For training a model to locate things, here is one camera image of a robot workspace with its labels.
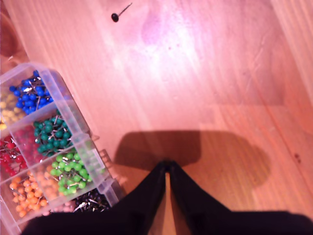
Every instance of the plastic organizer box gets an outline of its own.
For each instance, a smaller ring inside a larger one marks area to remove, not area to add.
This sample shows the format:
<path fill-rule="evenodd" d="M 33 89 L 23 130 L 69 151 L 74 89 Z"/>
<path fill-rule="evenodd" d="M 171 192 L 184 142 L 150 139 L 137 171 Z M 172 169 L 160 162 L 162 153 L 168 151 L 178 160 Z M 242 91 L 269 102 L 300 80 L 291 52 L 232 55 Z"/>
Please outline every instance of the plastic organizer box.
<path fill-rule="evenodd" d="M 20 64 L 0 77 L 0 214 L 17 235 L 28 220 L 94 188 L 123 196 L 97 152 L 62 77 Z"/>

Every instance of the black push pin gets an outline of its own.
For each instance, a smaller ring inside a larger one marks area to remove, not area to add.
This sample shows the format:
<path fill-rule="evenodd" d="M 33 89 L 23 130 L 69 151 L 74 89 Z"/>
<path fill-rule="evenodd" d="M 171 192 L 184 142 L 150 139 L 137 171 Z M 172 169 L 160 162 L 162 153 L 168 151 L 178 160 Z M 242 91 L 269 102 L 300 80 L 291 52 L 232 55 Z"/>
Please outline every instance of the black push pin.
<path fill-rule="evenodd" d="M 114 22 L 118 22 L 119 16 L 122 15 L 122 13 L 123 13 L 124 11 L 126 11 L 126 9 L 127 9 L 128 7 L 130 7 L 131 5 L 132 5 L 132 3 L 129 4 L 129 5 L 128 5 L 124 10 L 122 10 L 121 13 L 119 13 L 118 15 L 117 15 L 116 13 L 113 13 L 113 14 L 111 15 L 112 20 L 113 20 Z"/>

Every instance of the push pin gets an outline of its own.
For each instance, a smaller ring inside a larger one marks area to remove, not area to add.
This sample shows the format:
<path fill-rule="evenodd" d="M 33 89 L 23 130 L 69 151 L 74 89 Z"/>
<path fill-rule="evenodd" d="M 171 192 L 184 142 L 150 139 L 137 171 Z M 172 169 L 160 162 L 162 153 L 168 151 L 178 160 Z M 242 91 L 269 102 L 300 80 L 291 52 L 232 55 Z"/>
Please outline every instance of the push pin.
<path fill-rule="evenodd" d="M 131 5 L 132 5 L 132 3 L 129 4 L 129 5 L 128 5 L 124 10 L 122 10 L 121 13 L 119 13 L 118 15 L 117 15 L 116 13 L 113 13 L 113 14 L 111 15 L 112 20 L 113 20 L 114 22 L 118 22 L 119 16 L 122 15 L 122 13 L 123 13 L 124 11 L 126 11 L 126 9 L 127 9 L 128 7 L 130 7 Z"/>

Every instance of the green push pin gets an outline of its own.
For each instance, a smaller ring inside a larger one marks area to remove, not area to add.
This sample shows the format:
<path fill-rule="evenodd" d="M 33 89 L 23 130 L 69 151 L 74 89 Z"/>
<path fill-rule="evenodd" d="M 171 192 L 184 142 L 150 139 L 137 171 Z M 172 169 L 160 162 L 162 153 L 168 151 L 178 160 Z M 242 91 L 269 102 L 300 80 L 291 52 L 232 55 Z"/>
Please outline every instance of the green push pin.
<path fill-rule="evenodd" d="M 69 186 L 69 185 L 73 185 L 75 182 L 74 182 L 74 179 L 72 179 L 72 178 L 69 178 L 68 180 L 67 180 L 67 185 Z"/>
<path fill-rule="evenodd" d="M 56 160 L 57 160 L 58 162 L 61 162 L 61 161 L 63 160 L 63 156 L 62 156 L 62 155 L 57 156 L 57 157 L 56 157 Z"/>
<path fill-rule="evenodd" d="M 56 171 L 56 176 L 60 176 L 62 174 L 62 171 L 60 170 L 60 169 L 57 169 L 57 171 Z"/>
<path fill-rule="evenodd" d="M 65 162 L 60 162 L 59 163 L 59 168 L 64 169 L 65 165 L 66 165 Z"/>
<path fill-rule="evenodd" d="M 79 164 L 79 163 L 76 163 L 75 166 L 74 166 L 74 169 L 76 171 L 80 171 L 82 168 L 83 168 L 83 166 L 81 164 Z"/>
<path fill-rule="evenodd" d="M 79 175 L 75 175 L 75 176 L 73 177 L 73 180 L 74 180 L 75 182 L 79 182 L 81 179 L 82 179 L 82 177 L 80 177 Z"/>
<path fill-rule="evenodd" d="M 51 166 L 52 166 L 53 168 L 58 168 L 59 163 L 58 163 L 58 162 L 53 162 L 53 163 L 51 164 Z"/>
<path fill-rule="evenodd" d="M 80 156 L 79 156 L 79 154 L 78 154 L 78 153 L 75 153 L 75 154 L 74 154 L 74 159 L 75 159 L 75 160 L 77 160 L 77 161 L 79 161 L 79 160 L 80 160 Z"/>
<path fill-rule="evenodd" d="M 62 178 L 61 180 L 59 180 L 58 185 L 60 187 L 64 186 L 65 185 L 65 178 Z"/>
<path fill-rule="evenodd" d="M 75 186 L 72 186 L 72 187 L 70 187 L 70 188 L 68 189 L 68 192 L 69 192 L 69 194 L 74 194 L 74 193 L 77 192 L 77 189 L 76 189 Z"/>
<path fill-rule="evenodd" d="M 86 187 L 86 182 L 85 181 L 81 181 L 78 185 L 79 188 L 83 189 Z"/>
<path fill-rule="evenodd" d="M 66 172 L 70 172 L 70 170 L 72 170 L 72 167 L 70 167 L 70 165 L 66 165 L 66 166 L 64 167 L 64 170 L 65 170 Z"/>
<path fill-rule="evenodd" d="M 72 154 L 72 153 L 67 153 L 67 154 L 66 154 L 66 157 L 67 157 L 67 159 L 72 160 L 73 157 L 74 157 L 74 154 Z"/>
<path fill-rule="evenodd" d="M 90 175 L 88 175 L 87 182 L 92 182 L 92 178 L 91 178 L 91 176 L 90 176 Z"/>
<path fill-rule="evenodd" d="M 59 192 L 62 192 L 64 195 L 65 195 L 65 191 L 66 190 L 67 189 L 65 187 L 63 187 L 63 186 L 59 187 Z"/>
<path fill-rule="evenodd" d="M 79 171 L 79 174 L 80 174 L 81 176 L 83 176 L 83 177 L 85 177 L 85 176 L 88 177 L 88 172 L 87 172 L 86 169 L 81 169 L 81 170 Z"/>
<path fill-rule="evenodd" d="M 70 168 L 75 168 L 75 166 L 76 166 L 76 163 L 75 162 L 70 162 L 69 164 L 68 164 L 69 166 L 70 166 Z"/>
<path fill-rule="evenodd" d="M 50 171 L 50 174 L 51 174 L 51 175 L 57 175 L 57 170 L 56 170 L 56 169 L 52 169 L 52 170 Z"/>

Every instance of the blue push pin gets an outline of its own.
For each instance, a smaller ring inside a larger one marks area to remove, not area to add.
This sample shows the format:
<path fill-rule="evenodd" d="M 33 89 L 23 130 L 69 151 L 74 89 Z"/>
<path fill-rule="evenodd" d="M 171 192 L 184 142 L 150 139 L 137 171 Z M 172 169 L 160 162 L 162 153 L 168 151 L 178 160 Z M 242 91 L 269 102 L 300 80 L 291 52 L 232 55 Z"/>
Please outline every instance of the blue push pin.
<path fill-rule="evenodd" d="M 129 5 L 128 5 L 124 10 L 122 10 L 121 13 L 119 13 L 119 14 L 113 13 L 113 14 L 111 15 L 112 20 L 113 20 L 114 22 L 118 22 L 119 16 L 122 15 L 122 13 L 123 13 L 124 11 L 126 11 L 126 9 L 127 9 L 128 7 L 130 7 L 131 5 L 132 5 L 132 3 L 129 4 Z"/>

